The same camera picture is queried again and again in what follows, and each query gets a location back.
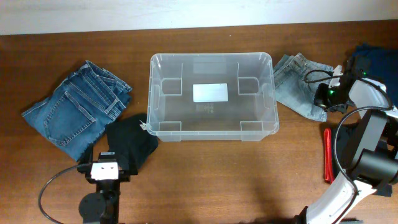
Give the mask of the light grey jeans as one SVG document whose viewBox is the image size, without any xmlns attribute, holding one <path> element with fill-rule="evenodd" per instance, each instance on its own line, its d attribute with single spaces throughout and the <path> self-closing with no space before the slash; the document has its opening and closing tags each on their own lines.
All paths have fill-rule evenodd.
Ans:
<svg viewBox="0 0 398 224">
<path fill-rule="evenodd" d="M 328 77 L 333 67 L 306 59 L 301 53 L 284 55 L 274 67 L 275 97 L 279 103 L 304 118 L 325 122 L 327 113 L 313 104 L 319 82 L 305 83 L 303 78 L 318 80 Z"/>
</svg>

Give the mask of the dark blue shirt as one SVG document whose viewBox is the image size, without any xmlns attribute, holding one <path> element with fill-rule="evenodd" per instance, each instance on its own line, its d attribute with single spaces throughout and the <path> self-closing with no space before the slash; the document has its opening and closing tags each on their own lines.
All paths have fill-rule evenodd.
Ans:
<svg viewBox="0 0 398 224">
<path fill-rule="evenodd" d="M 355 48 L 352 57 L 358 55 L 369 62 L 369 66 L 363 69 L 365 77 L 383 83 L 392 103 L 397 106 L 397 49 L 363 44 Z"/>
</svg>

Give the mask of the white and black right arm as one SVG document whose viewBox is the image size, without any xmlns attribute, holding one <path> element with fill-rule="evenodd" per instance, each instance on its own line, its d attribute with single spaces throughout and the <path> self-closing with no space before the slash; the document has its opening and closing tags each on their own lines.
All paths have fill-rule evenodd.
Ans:
<svg viewBox="0 0 398 224">
<path fill-rule="evenodd" d="M 338 174 L 316 202 L 294 216 L 294 223 L 340 223 L 362 199 L 397 183 L 397 111 L 385 85 L 369 75 L 370 64 L 357 55 L 340 74 L 328 72 L 330 84 L 317 81 L 314 105 L 344 113 L 342 123 L 354 113 L 362 116 L 341 152 L 333 138 Z"/>
</svg>

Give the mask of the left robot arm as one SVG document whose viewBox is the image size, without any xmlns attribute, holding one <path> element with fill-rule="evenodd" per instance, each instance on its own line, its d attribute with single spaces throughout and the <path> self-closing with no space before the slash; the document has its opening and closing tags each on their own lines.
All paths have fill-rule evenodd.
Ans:
<svg viewBox="0 0 398 224">
<path fill-rule="evenodd" d="M 80 201 L 78 211 L 83 223 L 118 224 L 120 185 L 130 181 L 129 172 L 119 168 L 114 152 L 101 152 L 98 160 L 90 153 L 79 163 L 77 171 L 96 185 L 93 193 Z"/>
</svg>

